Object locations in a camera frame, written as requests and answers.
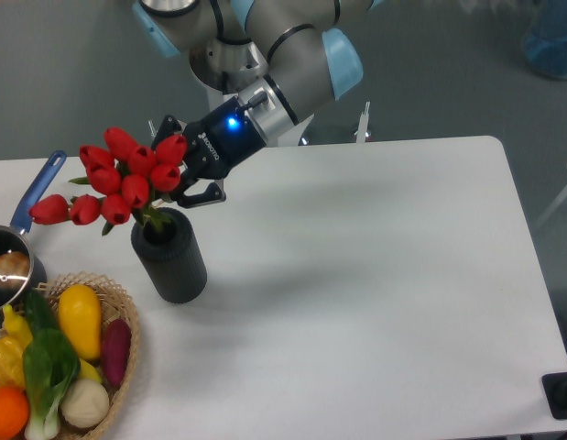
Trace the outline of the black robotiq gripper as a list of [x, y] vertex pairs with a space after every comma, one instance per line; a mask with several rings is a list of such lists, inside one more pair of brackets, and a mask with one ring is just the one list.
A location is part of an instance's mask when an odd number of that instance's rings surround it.
[[[224, 180], [230, 170], [247, 160], [266, 145], [245, 108], [237, 99], [230, 99], [207, 116], [188, 125], [174, 115], [165, 115], [158, 126], [149, 120], [152, 138], [150, 147], [174, 134], [183, 134], [187, 141], [181, 182], [170, 193], [170, 200], [190, 209], [226, 200]], [[186, 192], [199, 179], [211, 181], [203, 192]]]

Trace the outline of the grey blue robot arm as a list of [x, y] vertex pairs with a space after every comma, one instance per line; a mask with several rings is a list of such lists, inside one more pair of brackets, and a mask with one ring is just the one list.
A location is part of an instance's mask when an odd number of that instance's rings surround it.
[[185, 169], [171, 199], [221, 202], [224, 178], [260, 149], [296, 133], [360, 83], [363, 66], [342, 23], [371, 1], [137, 1], [136, 19], [165, 57], [184, 55], [210, 113], [166, 116], [157, 140], [182, 134]]

